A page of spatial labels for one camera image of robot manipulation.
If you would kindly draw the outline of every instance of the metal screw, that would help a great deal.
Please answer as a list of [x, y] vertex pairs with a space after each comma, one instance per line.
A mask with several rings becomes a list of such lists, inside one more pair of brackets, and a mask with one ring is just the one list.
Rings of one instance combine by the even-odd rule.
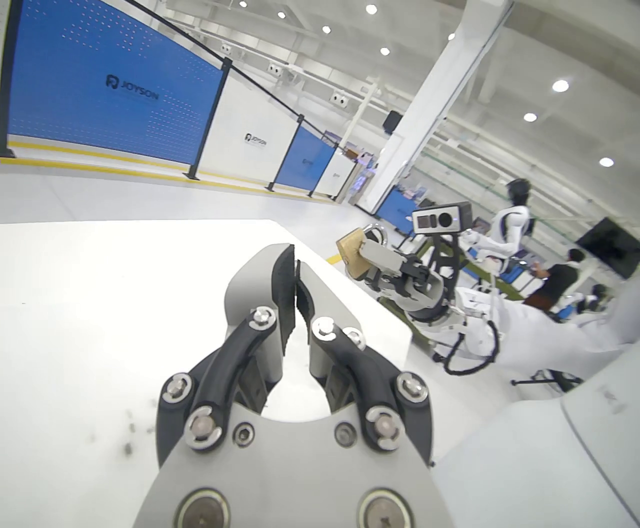
[[253, 312], [249, 327], [254, 330], [267, 330], [276, 322], [276, 313], [268, 306], [258, 306]]
[[264, 308], [258, 308], [253, 313], [253, 320], [260, 326], [267, 324], [269, 322], [269, 312]]
[[404, 424], [398, 413], [384, 406], [375, 406], [365, 415], [378, 436], [378, 447], [385, 451], [394, 451], [400, 445], [404, 435]]
[[393, 438], [397, 433], [397, 428], [394, 424], [393, 418], [385, 414], [378, 418], [373, 426], [377, 434], [383, 438]]
[[411, 528], [411, 525], [408, 508], [388, 490], [371, 492], [360, 505], [359, 528]]
[[353, 344], [357, 346], [360, 350], [364, 350], [367, 347], [367, 343], [364, 340], [364, 335], [358, 328], [353, 328], [352, 326], [347, 326], [343, 328], [342, 331], [347, 335]]
[[177, 528], [228, 528], [229, 506], [214, 490], [198, 490], [188, 497], [177, 515]]
[[208, 405], [198, 407], [191, 413], [184, 425], [184, 439], [187, 445], [200, 451], [215, 444], [222, 436], [222, 428], [211, 416], [213, 409]]
[[412, 403], [422, 403], [429, 395], [422, 380], [412, 372], [402, 372], [396, 378], [396, 388], [403, 398]]
[[213, 434], [216, 423], [211, 416], [198, 416], [191, 424], [190, 431], [196, 440], [206, 440]]
[[351, 447], [358, 439], [356, 429], [349, 422], [340, 422], [335, 427], [335, 441], [343, 447]]
[[234, 442], [238, 445], [238, 447], [247, 447], [253, 442], [254, 438], [255, 430], [253, 426], [248, 422], [244, 422], [238, 425], [238, 427], [236, 427], [236, 430], [234, 431]]
[[320, 341], [333, 341], [333, 319], [330, 317], [318, 317], [311, 325], [311, 331]]
[[189, 395], [192, 386], [193, 382], [189, 374], [184, 372], [174, 374], [171, 381], [167, 383], [162, 399], [167, 403], [179, 403]]

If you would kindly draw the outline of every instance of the black cable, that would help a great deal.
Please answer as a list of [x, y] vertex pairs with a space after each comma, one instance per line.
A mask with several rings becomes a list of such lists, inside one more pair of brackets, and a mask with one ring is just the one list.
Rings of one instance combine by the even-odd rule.
[[480, 372], [482, 369], [487, 368], [491, 363], [495, 363], [495, 359], [500, 353], [500, 337], [498, 336], [498, 328], [496, 327], [493, 321], [487, 321], [486, 324], [488, 324], [489, 327], [493, 330], [493, 342], [495, 344], [493, 346], [493, 351], [491, 352], [491, 355], [483, 363], [479, 364], [477, 367], [473, 367], [472, 369], [467, 369], [466, 371], [454, 371], [451, 368], [449, 368], [449, 365], [451, 364], [451, 360], [453, 359], [453, 356], [456, 355], [458, 348], [460, 348], [460, 345], [465, 340], [465, 334], [460, 333], [458, 334], [458, 340], [455, 342], [454, 346], [451, 347], [449, 354], [447, 354], [447, 357], [444, 358], [444, 361], [442, 362], [444, 366], [444, 371], [447, 374], [450, 374], [451, 376], [468, 376], [469, 374], [475, 374], [476, 372]]

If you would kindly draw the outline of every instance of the ceiling light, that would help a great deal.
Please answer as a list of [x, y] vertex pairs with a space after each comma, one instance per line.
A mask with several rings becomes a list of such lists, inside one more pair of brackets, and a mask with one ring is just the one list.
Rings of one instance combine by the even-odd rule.
[[554, 92], [566, 92], [569, 89], [569, 83], [564, 79], [560, 79], [559, 81], [554, 82], [554, 85], [551, 88], [554, 89]]

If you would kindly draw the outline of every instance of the camera lens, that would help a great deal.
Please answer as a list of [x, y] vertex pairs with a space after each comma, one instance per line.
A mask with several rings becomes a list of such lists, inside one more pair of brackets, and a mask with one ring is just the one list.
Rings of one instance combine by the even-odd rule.
[[452, 224], [453, 219], [451, 218], [451, 215], [448, 212], [443, 212], [438, 217], [438, 222], [442, 227], [449, 227]]

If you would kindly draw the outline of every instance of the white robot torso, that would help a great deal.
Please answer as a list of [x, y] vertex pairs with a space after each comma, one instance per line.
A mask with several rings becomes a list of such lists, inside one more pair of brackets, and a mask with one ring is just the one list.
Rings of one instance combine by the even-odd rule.
[[493, 217], [488, 236], [471, 231], [463, 233], [462, 238], [477, 250], [478, 260], [483, 261], [487, 257], [506, 260], [520, 249], [520, 241], [530, 218], [526, 205], [508, 207]]

